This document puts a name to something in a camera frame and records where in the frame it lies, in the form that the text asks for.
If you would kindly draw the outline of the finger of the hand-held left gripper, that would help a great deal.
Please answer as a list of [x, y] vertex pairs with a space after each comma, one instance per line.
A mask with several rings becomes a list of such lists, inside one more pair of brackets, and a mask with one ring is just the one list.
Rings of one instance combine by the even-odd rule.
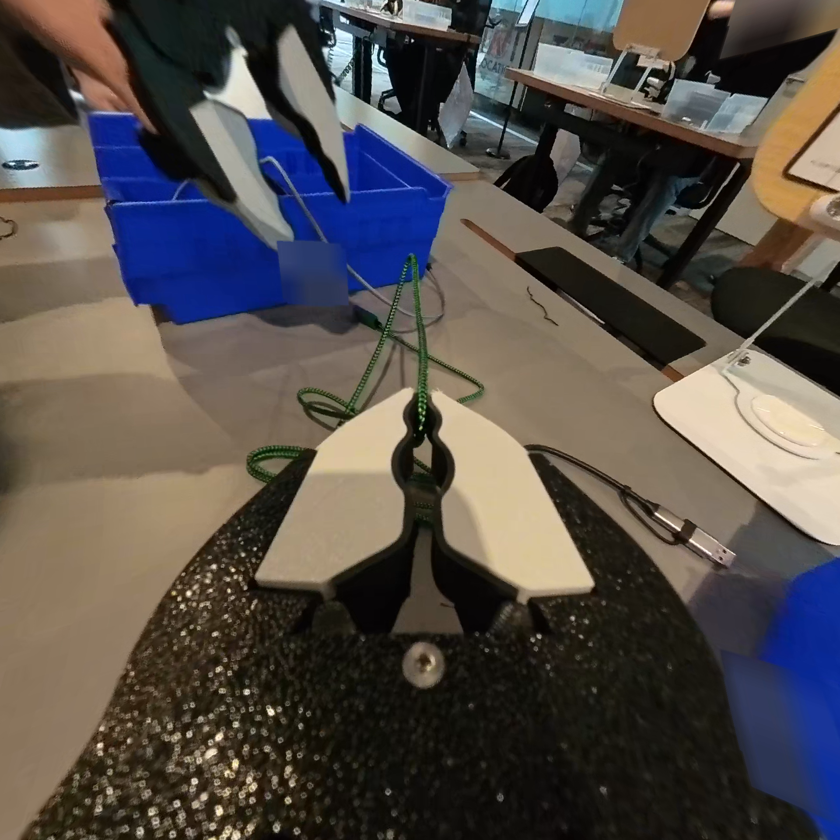
[[350, 200], [350, 176], [343, 128], [318, 30], [285, 26], [275, 37], [269, 58], [271, 107], [299, 133], [326, 182], [346, 204]]
[[[173, 71], [164, 70], [162, 77], [174, 82], [173, 90], [152, 94], [152, 104], [160, 105], [162, 113], [153, 110], [149, 116], [140, 101], [155, 128], [140, 135], [153, 163], [170, 177], [194, 182], [205, 198], [237, 216], [270, 248], [294, 239], [261, 172], [256, 141], [242, 111], [212, 93], [190, 104], [185, 94], [195, 93], [196, 84], [188, 85]], [[251, 79], [241, 64], [230, 83], [238, 77]]]

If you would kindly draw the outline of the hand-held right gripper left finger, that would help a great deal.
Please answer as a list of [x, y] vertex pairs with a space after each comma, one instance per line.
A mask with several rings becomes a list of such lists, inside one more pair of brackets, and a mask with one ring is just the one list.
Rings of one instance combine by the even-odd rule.
[[260, 587], [317, 593], [393, 587], [410, 565], [417, 394], [406, 387], [318, 446], [255, 573]]

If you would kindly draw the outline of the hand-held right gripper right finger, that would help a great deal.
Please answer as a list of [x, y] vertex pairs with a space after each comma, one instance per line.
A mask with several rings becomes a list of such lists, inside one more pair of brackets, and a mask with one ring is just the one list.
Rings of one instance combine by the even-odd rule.
[[443, 548], [520, 603], [590, 593], [592, 574], [526, 449], [441, 391], [428, 407], [434, 454], [444, 462]]

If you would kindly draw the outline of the person's left hand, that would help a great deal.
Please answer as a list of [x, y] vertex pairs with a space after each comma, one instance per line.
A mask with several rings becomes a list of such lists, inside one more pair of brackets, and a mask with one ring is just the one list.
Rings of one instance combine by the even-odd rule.
[[133, 93], [128, 64], [110, 34], [108, 3], [8, 1], [5, 5], [31, 35], [69, 67], [92, 110], [131, 112], [145, 129], [155, 132]]

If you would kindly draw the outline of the blue plastic storage bin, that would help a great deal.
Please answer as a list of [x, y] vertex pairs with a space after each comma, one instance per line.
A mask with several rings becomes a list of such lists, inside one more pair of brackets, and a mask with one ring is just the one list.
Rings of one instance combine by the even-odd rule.
[[838, 559], [789, 581], [732, 566], [688, 606], [721, 662], [752, 785], [838, 838]]
[[[327, 240], [350, 268], [350, 291], [388, 287], [406, 258], [424, 270], [452, 185], [379, 134], [360, 126], [344, 135], [351, 198], [343, 204], [318, 163], [267, 119], [251, 119], [259, 158], [289, 175]], [[138, 306], [163, 308], [177, 324], [283, 305], [277, 253], [190, 182], [163, 173], [140, 145], [129, 114], [88, 118], [122, 281]]]

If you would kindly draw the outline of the wooden office desk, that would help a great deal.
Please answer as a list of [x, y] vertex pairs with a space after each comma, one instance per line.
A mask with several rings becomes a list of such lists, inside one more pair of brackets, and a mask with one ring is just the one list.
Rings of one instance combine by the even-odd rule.
[[671, 289], [684, 275], [699, 248], [722, 220], [747, 184], [758, 151], [755, 142], [737, 136], [726, 140], [703, 130], [666, 121], [649, 108], [591, 90], [561, 85], [530, 70], [507, 68], [506, 77], [517, 85], [539, 91], [547, 98], [542, 111], [542, 131], [535, 154], [550, 157], [559, 130], [624, 154], [653, 153], [645, 164], [664, 170], [689, 150], [708, 154], [718, 164], [719, 177], [710, 186], [700, 220], [677, 251], [663, 265], [658, 287]]
[[352, 94], [372, 103], [373, 70], [379, 60], [399, 107], [396, 117], [427, 136], [443, 139], [438, 114], [460, 71], [477, 56], [489, 23], [489, 2], [319, 2], [322, 32], [334, 48], [338, 32], [352, 39], [339, 86], [351, 78]]

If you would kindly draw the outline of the white plastic bag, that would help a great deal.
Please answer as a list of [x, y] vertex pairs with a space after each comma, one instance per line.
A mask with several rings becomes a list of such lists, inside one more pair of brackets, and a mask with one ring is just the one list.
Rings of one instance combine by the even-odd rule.
[[474, 89], [469, 71], [466, 63], [463, 63], [454, 86], [437, 115], [439, 135], [445, 148], [452, 150], [462, 141], [473, 97]]

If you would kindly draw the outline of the white lamp stand base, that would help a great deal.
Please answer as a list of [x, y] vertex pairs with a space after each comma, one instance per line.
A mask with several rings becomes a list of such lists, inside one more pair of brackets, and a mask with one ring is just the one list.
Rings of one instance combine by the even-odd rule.
[[654, 397], [656, 414], [808, 537], [839, 544], [838, 395], [761, 351], [816, 281], [790, 294], [740, 345]]

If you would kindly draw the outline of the black backpack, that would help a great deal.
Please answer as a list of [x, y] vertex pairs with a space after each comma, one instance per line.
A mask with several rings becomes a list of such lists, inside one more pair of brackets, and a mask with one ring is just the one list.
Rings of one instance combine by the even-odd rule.
[[541, 214], [556, 197], [560, 181], [550, 157], [529, 154], [510, 164], [494, 186]]

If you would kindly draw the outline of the black mat on table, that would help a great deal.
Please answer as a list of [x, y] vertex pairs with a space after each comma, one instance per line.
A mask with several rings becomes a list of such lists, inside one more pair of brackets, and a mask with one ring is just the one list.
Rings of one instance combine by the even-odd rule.
[[706, 346], [701, 337], [563, 248], [523, 251], [514, 259], [532, 278], [571, 299], [605, 331], [629, 342], [661, 369]]

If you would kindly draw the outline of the clear plastic box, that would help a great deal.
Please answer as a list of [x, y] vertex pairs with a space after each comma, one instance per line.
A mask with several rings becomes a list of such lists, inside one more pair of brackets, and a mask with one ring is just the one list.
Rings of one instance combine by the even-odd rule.
[[608, 57], [540, 43], [532, 72], [561, 85], [598, 91], [607, 83], [613, 64]]
[[767, 105], [767, 98], [744, 94], [730, 95], [712, 115], [705, 131], [716, 135], [740, 135]]
[[730, 93], [706, 82], [675, 79], [661, 118], [671, 123], [703, 130], [729, 98]]

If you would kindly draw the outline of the wooden sign board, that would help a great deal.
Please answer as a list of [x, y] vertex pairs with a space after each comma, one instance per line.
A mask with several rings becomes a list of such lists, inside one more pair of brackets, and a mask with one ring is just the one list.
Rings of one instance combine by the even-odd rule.
[[752, 189], [775, 222], [742, 261], [743, 266], [787, 270], [806, 257], [818, 240], [839, 239], [838, 223], [825, 223], [812, 215], [812, 206], [827, 197], [828, 191], [793, 181], [784, 173], [835, 115], [838, 103], [839, 46], [835, 36], [810, 69], [802, 89], [763, 136], [753, 159]]
[[709, 1], [624, 1], [612, 32], [621, 53], [676, 63], [707, 14]]

